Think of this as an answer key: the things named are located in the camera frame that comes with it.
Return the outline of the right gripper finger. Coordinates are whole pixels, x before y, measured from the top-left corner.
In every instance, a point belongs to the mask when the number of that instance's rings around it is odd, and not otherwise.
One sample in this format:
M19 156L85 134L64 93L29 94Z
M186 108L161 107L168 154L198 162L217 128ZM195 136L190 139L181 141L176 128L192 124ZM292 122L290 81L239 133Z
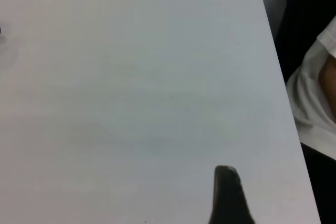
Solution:
M213 209L209 223L255 223L239 174L231 166L215 168Z

